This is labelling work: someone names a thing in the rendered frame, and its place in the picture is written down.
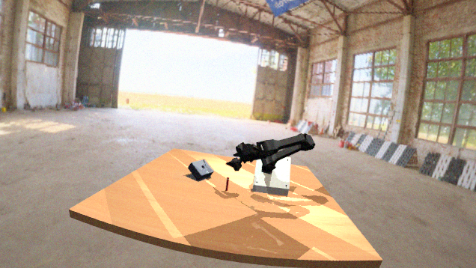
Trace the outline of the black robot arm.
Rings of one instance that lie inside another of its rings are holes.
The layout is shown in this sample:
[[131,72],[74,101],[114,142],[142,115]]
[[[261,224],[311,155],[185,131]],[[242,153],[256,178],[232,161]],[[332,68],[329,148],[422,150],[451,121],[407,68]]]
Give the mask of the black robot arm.
[[250,156],[254,161],[261,159],[261,162],[263,163],[261,171],[267,174],[272,174],[272,170],[276,169],[275,164],[277,161],[301,150],[312,150],[314,149],[315,142],[311,135],[300,133],[296,136],[282,140],[277,141],[271,139],[259,141],[256,142],[256,144],[257,145],[245,144],[242,142],[236,146],[236,151],[239,154],[239,157]]

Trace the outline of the grey sloped panel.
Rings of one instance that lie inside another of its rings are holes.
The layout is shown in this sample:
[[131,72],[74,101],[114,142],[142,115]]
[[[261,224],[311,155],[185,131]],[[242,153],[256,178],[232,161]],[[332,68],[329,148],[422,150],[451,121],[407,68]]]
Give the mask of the grey sloped panel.
[[191,162],[188,169],[191,171],[191,174],[187,175],[187,177],[198,182],[211,178],[214,172],[213,168],[205,159]]

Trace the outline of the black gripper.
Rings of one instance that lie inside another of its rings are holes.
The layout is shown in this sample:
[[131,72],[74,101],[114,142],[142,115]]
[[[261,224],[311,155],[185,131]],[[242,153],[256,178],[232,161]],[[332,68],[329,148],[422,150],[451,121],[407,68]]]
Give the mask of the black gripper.
[[[238,156],[238,153],[235,153],[234,156]],[[234,171],[239,171],[242,168],[241,163],[243,162],[246,164],[247,162],[253,162],[252,158],[250,156],[243,156],[238,158],[233,158],[230,162],[225,163],[226,165],[230,166],[231,168],[234,169]]]

